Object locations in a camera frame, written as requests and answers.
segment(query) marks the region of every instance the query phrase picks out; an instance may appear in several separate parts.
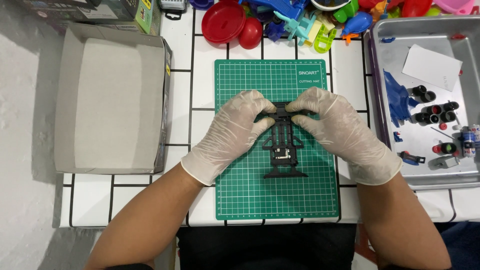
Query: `person's lap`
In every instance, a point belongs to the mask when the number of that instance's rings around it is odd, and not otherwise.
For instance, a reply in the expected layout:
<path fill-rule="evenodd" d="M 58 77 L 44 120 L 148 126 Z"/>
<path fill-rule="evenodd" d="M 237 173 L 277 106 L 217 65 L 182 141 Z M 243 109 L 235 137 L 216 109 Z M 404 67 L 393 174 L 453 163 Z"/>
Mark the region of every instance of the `person's lap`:
<path fill-rule="evenodd" d="M 248 262 L 256 262 L 350 270 L 355 233 L 356 224 L 336 223 L 180 228 L 180 267 L 225 270 L 242 265 L 241 269 L 248 269 Z"/>

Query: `red plastic bowl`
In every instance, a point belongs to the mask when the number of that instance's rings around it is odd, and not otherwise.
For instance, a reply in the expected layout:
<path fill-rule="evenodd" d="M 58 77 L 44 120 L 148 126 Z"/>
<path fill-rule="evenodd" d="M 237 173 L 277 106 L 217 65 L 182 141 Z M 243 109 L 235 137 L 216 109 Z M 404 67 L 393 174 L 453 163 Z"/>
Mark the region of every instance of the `red plastic bowl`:
<path fill-rule="evenodd" d="M 245 25 L 245 11 L 235 1 L 220 1 L 205 12 L 202 33 L 213 43 L 228 43 L 238 37 Z"/>

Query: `white tiled table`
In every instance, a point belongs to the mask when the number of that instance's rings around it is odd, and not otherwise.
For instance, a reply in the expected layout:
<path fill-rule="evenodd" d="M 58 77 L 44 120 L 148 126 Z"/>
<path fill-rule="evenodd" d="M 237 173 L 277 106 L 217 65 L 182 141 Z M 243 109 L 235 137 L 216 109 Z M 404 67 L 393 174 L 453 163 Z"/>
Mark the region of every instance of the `white tiled table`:
<path fill-rule="evenodd" d="M 369 127 L 375 130 L 372 77 L 366 41 L 334 40 L 332 49 L 318 54 L 313 48 L 298 47 L 294 41 L 261 44 L 245 50 L 237 41 L 209 44 L 201 32 L 204 11 L 189 7 L 179 21 L 162 18 L 161 35 L 173 50 L 166 170 L 175 166 L 207 132 L 214 116 L 213 70 L 216 59 L 324 59 L 329 90 L 345 96 Z M 337 159 L 339 218 L 217 221 L 215 188 L 205 187 L 195 199 L 183 225 L 223 226 L 234 224 L 279 224 L 306 222 L 357 223 L 360 208 L 357 188 L 348 166 Z M 65 174 L 61 227 L 104 227 L 129 200 L 161 175 Z M 433 221 L 464 221 L 480 218 L 480 188 L 418 191 L 417 196 Z"/>

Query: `gloved hand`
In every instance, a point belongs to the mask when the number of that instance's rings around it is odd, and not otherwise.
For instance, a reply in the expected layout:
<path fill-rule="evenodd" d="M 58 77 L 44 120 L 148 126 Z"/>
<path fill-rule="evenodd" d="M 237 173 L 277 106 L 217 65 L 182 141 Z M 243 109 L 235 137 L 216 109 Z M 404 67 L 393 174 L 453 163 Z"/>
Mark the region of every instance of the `gloved hand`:
<path fill-rule="evenodd" d="M 325 150 L 347 161 L 357 183 L 385 184 L 400 171 L 402 159 L 373 134 L 343 96 L 310 87 L 285 107 L 290 112 L 303 109 L 318 113 L 320 120 L 295 115 L 292 121 Z"/>
<path fill-rule="evenodd" d="M 241 91 L 220 108 L 205 137 L 181 159 L 182 167 L 198 181 L 212 185 L 232 161 L 275 124 L 270 117 L 253 123 L 257 114 L 275 111 L 275 105 L 257 90 Z"/>

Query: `pink plastic piece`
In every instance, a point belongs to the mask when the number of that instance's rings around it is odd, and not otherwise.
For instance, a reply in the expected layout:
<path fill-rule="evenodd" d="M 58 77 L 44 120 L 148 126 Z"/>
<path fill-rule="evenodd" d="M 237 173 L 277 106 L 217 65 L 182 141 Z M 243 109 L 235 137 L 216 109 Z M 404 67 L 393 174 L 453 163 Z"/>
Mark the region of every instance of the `pink plastic piece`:
<path fill-rule="evenodd" d="M 475 0 L 433 0 L 443 10 L 455 15 L 468 15 L 473 9 Z"/>

